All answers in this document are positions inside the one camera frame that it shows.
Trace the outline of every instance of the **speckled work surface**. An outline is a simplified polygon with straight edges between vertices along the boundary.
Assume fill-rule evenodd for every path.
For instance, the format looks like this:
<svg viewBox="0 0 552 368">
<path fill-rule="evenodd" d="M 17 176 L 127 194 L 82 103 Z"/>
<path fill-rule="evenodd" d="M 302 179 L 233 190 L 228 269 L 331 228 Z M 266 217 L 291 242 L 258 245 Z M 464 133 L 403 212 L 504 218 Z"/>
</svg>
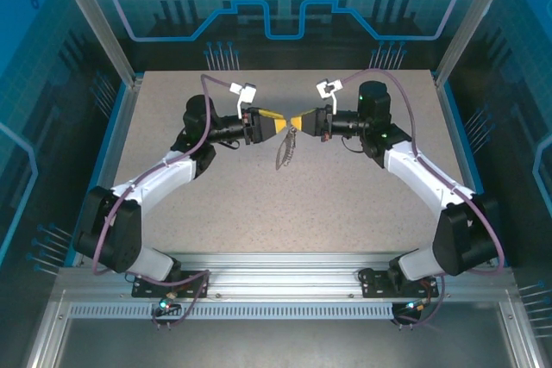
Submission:
<svg viewBox="0 0 552 368">
<path fill-rule="evenodd" d="M 146 72 L 122 152 L 116 183 L 159 161 L 183 127 L 186 100 L 201 93 L 202 72 Z M 286 118 L 323 106 L 321 79 L 354 71 L 212 72 L 257 86 L 254 105 Z M 460 171 L 429 71 L 395 71 L 411 98 L 417 142 L 454 179 Z M 371 79 L 386 81 L 381 75 Z M 339 108 L 355 109 L 359 79 L 340 91 Z M 410 132 L 405 105 L 388 84 L 392 117 Z M 210 84 L 219 115 L 235 113 L 236 97 Z M 352 253 L 407 251 L 433 239 L 436 220 L 405 184 L 339 139 L 321 143 L 298 133 L 287 167 L 275 170 L 285 133 L 217 156 L 199 179 L 175 190 L 147 216 L 145 242 L 171 253 Z M 353 148 L 358 139 L 348 141 Z"/>
</svg>

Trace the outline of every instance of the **glass panel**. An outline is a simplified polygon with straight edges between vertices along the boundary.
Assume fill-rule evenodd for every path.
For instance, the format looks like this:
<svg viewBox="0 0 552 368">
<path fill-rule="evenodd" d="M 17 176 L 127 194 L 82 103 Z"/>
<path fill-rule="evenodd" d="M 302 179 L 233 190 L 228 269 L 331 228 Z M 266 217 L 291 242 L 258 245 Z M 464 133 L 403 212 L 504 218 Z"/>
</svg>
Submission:
<svg viewBox="0 0 552 368">
<path fill-rule="evenodd" d="M 472 1 L 99 0 L 137 71 L 435 68 Z"/>
<path fill-rule="evenodd" d="M 8 367 L 24 365 L 121 81 L 73 0 L 0 0 L 0 9 L 0 354 Z"/>
<path fill-rule="evenodd" d="M 494 0 L 449 80 L 520 286 L 552 284 L 551 2 Z"/>
</svg>

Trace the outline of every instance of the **metal grille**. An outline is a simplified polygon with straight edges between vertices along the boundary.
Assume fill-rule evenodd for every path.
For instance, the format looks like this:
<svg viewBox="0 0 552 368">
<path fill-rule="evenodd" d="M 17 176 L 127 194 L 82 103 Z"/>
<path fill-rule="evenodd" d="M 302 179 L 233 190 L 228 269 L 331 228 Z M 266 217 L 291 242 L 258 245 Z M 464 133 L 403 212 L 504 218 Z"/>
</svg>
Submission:
<svg viewBox="0 0 552 368">
<path fill-rule="evenodd" d="M 187 309 L 160 319 L 175 319 Z M 79 303 L 71 306 L 73 319 L 149 319 L 156 303 Z M 198 303 L 190 319 L 210 320 L 359 320 L 392 319 L 390 303 Z"/>
</svg>

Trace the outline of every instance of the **gray tabletop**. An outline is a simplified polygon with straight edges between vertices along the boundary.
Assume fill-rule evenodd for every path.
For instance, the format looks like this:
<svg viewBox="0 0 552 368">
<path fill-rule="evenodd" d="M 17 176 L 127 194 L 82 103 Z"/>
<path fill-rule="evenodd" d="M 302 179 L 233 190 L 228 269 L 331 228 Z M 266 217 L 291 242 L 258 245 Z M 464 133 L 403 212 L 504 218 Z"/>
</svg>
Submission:
<svg viewBox="0 0 552 368">
<path fill-rule="evenodd" d="M 146 72 L 116 183 L 158 162 L 183 127 L 189 97 L 201 93 L 202 72 Z M 286 118 L 323 106 L 316 83 L 354 71 L 212 72 L 220 79 L 257 86 L 254 105 Z M 461 180 L 429 71 L 395 71 L 411 98 L 420 149 Z M 387 82 L 382 75 L 370 79 Z M 340 109 L 355 109 L 359 79 L 339 93 Z M 392 117 L 410 123 L 398 90 L 389 82 Z M 235 113 L 236 96 L 210 84 L 219 115 Z M 287 167 L 275 170 L 285 134 L 217 156 L 199 179 L 175 190 L 147 216 L 145 242 L 168 253 L 349 253 L 407 251 L 432 241 L 436 219 L 396 177 L 339 139 L 321 143 L 298 133 Z M 360 146 L 358 139 L 348 142 Z"/>
</svg>

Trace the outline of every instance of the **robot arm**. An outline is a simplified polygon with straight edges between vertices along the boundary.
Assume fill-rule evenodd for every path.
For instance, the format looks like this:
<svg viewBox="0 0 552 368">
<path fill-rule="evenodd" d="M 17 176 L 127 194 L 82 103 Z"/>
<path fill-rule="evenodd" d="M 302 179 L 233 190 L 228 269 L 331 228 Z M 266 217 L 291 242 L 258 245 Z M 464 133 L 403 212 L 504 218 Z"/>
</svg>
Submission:
<svg viewBox="0 0 552 368">
<path fill-rule="evenodd" d="M 183 116 L 184 129 L 171 146 L 171 151 L 144 173 L 146 177 L 142 174 L 111 189 L 96 187 L 88 193 L 78 222 L 75 250 L 93 257 L 108 213 L 131 187 L 132 191 L 124 197 L 110 224 L 99 263 L 116 272 L 130 272 L 156 281 L 179 280 L 179 263 L 175 259 L 142 244 L 146 231 L 141 225 L 144 216 L 171 192 L 190 183 L 209 167 L 216 155 L 214 144 L 228 146 L 241 140 L 246 145 L 257 144 L 273 137 L 286 126 L 282 115 L 265 109 L 241 109 L 241 102 L 251 103 L 253 100 L 252 85 L 237 88 L 236 84 L 232 84 L 230 90 L 246 93 L 245 98 L 240 95 L 238 114 L 219 117 L 210 101 L 210 131 L 207 140 L 196 152 L 174 162 L 194 147 L 204 132 L 206 108 L 205 98 L 201 95 L 188 100 Z"/>
<path fill-rule="evenodd" d="M 476 195 L 473 190 L 456 183 L 422 153 L 413 153 L 411 137 L 391 123 L 391 98 L 385 84 L 375 81 L 362 84 L 356 111 L 338 111 L 335 103 L 334 99 L 333 106 L 313 109 L 292 118 L 292 125 L 309 135 L 321 137 L 322 142 L 333 135 L 358 136 L 366 156 L 405 182 L 438 220 L 436 236 L 430 246 L 399 256 L 390 263 L 390 277 L 397 290 L 403 284 L 433 275 L 458 275 L 497 256 L 483 223 L 462 196 L 474 202 L 495 228 L 497 204 L 490 197 Z M 448 185 L 427 167 L 444 178 Z"/>
</svg>

